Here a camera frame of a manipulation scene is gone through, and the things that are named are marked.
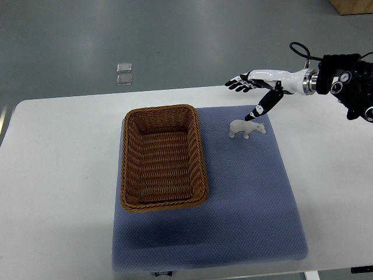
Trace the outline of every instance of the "blue mat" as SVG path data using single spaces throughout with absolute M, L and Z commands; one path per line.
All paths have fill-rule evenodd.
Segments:
M 125 211 L 119 200 L 119 159 L 114 271 L 174 271 L 306 257 L 300 216 L 268 116 L 256 119 L 267 134 L 228 137 L 229 123 L 253 108 L 197 109 L 210 189 L 201 206 Z

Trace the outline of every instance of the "white table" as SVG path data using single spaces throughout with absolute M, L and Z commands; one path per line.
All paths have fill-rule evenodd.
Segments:
M 257 104 L 264 93 L 216 86 L 21 102 L 0 147 L 0 278 L 121 279 L 111 269 L 111 242 L 125 114 L 165 104 Z M 371 265 L 373 125 L 345 115 L 330 94 L 285 96 L 269 113 L 305 230 L 306 259 L 177 271 L 173 278 Z

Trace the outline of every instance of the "white bear toy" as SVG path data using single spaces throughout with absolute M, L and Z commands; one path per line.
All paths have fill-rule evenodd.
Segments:
M 229 134 L 230 138 L 233 138 L 234 135 L 240 131 L 243 131 L 243 137 L 249 139 L 249 133 L 253 130 L 260 131 L 261 133 L 266 133 L 263 124 L 258 124 L 253 121 L 244 121 L 244 120 L 234 120 L 229 124 Z

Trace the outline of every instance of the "robotic arm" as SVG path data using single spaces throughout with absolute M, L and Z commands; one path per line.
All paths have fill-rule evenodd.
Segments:
M 304 48 L 307 55 L 294 49 L 293 45 Z M 327 94 L 329 91 L 343 103 L 348 111 L 347 118 L 353 120 L 359 116 L 373 123 L 373 63 L 364 62 L 359 54 L 350 55 L 324 55 L 323 58 L 312 57 L 308 49 L 296 42 L 290 48 L 298 55 L 309 60 L 318 60 L 319 72 L 304 68 L 296 73 L 277 70 L 254 70 L 241 74 L 226 83 L 229 89 L 236 92 L 243 90 L 266 88 L 267 94 L 262 98 L 255 109 L 245 117 L 245 121 L 253 120 L 266 114 L 284 96 L 299 93 L 312 95 L 315 92 Z

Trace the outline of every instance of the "wicker basket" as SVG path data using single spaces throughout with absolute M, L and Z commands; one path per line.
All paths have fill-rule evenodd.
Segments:
M 197 111 L 140 108 L 124 121 L 121 204 L 131 212 L 185 208 L 208 196 Z

